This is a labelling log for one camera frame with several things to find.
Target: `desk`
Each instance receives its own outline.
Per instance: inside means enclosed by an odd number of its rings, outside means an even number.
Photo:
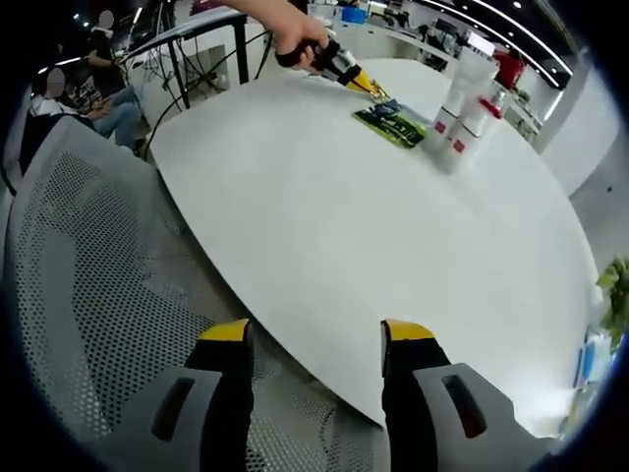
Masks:
[[[433,117],[449,80],[365,61]],[[502,124],[473,168],[439,173],[351,112],[365,96],[288,72],[170,120],[152,150],[207,256],[306,369],[379,424],[379,322],[433,330],[535,430],[569,391],[597,289],[577,216]]]

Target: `white round table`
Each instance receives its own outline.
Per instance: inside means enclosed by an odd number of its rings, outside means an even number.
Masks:
[[[363,66],[428,118],[449,88],[418,62]],[[535,431],[566,406],[599,293],[575,212],[509,125],[474,167],[446,176],[352,118],[369,105],[287,73],[172,119],[152,150],[234,292],[346,402],[383,424],[379,322],[407,320]]]

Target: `blue object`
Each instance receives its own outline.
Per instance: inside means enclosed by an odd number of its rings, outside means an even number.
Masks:
[[[341,20],[346,23],[362,25],[367,19],[367,12],[355,7],[345,7],[341,14]]]

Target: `red label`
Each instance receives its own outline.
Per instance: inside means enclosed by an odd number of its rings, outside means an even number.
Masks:
[[[463,149],[465,149],[465,145],[461,143],[459,140],[456,140],[456,143],[454,143],[453,148],[457,152],[463,152]]]

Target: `jeans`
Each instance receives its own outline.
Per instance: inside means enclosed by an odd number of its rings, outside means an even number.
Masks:
[[[135,104],[132,87],[123,88],[111,97],[111,111],[107,116],[92,121],[94,130],[108,138],[116,132],[116,144],[133,149],[136,143],[135,130],[140,120],[140,111]]]

